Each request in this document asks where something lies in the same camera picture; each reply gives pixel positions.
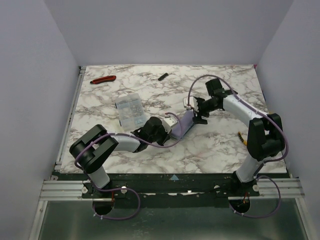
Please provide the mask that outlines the lilac umbrella case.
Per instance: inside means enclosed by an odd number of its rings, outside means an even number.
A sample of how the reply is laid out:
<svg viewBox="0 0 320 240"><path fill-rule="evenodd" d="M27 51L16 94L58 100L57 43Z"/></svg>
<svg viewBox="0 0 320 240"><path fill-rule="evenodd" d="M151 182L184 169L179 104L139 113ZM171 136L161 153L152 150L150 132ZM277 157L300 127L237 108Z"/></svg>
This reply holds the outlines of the lilac umbrella case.
<svg viewBox="0 0 320 240"><path fill-rule="evenodd" d="M170 137L175 140L182 139L187 134L187 132L195 125L193 121L194 116L195 115L192 110L187 110L180 119L180 122L178 122L172 128Z"/></svg>

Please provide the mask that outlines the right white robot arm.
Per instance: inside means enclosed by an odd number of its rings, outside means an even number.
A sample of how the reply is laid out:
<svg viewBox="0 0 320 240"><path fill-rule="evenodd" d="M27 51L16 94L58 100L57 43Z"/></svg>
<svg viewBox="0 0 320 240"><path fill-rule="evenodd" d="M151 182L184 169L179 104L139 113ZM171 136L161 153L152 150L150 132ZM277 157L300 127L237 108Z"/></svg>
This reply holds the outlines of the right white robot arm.
<svg viewBox="0 0 320 240"><path fill-rule="evenodd" d="M211 79L205 86L210 98L205 100L189 92L186 108L193 110L192 120L195 124L205 125L211 112L223 110L247 126L248 156L234 174L240 183L252 182L266 163L283 160L288 154L289 144L283 132L281 117L253 107L239 97L231 86L224 89L223 85L227 82L221 77L212 74L209 77Z"/></svg>

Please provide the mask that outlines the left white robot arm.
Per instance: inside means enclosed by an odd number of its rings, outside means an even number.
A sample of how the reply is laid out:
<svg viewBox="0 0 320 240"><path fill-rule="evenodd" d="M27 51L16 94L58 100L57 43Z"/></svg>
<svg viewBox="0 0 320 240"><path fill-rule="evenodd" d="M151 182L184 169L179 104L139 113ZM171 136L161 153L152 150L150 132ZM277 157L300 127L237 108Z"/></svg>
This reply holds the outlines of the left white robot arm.
<svg viewBox="0 0 320 240"><path fill-rule="evenodd" d="M97 124L74 142L69 152L75 159L76 167L84 171L97 188L103 189L110 182L103 164L111 153L139 153L153 143L163 147L170 139L172 127L176 123L169 116L163 119L152 116L144 126L130 133L118 134L108 133L101 124Z"/></svg>

